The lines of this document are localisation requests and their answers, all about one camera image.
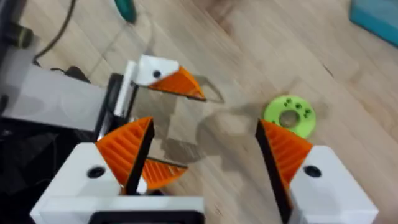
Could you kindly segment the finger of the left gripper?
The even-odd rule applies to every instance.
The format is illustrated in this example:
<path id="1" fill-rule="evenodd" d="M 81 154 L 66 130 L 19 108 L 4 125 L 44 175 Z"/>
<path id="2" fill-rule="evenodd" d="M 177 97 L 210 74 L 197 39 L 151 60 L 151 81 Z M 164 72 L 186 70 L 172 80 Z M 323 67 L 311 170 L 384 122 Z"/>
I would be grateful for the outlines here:
<path id="1" fill-rule="evenodd" d="M 151 90 L 206 101 L 199 83 L 176 60 L 142 55 L 133 71 L 133 82 Z"/>
<path id="2" fill-rule="evenodd" d="M 137 186 L 137 193 L 142 195 L 163 195 L 162 188 L 178 180 L 187 166 L 160 159 L 146 159 Z"/>

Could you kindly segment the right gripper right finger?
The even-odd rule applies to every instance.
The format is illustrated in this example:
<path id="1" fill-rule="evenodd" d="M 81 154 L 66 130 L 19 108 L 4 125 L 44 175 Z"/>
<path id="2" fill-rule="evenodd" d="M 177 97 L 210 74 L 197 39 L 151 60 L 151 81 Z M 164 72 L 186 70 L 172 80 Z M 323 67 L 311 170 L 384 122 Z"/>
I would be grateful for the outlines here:
<path id="1" fill-rule="evenodd" d="M 378 208 L 332 148 L 262 119 L 255 137 L 282 223 L 374 223 Z"/>

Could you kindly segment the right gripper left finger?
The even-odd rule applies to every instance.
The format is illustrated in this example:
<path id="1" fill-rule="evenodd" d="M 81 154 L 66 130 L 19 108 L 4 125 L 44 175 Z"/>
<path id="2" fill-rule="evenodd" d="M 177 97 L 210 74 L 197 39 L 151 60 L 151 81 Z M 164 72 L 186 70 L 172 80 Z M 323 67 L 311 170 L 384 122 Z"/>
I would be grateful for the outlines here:
<path id="1" fill-rule="evenodd" d="M 42 197 L 144 194 L 144 164 L 154 138 L 152 117 L 115 129 L 99 141 L 79 143 Z"/>

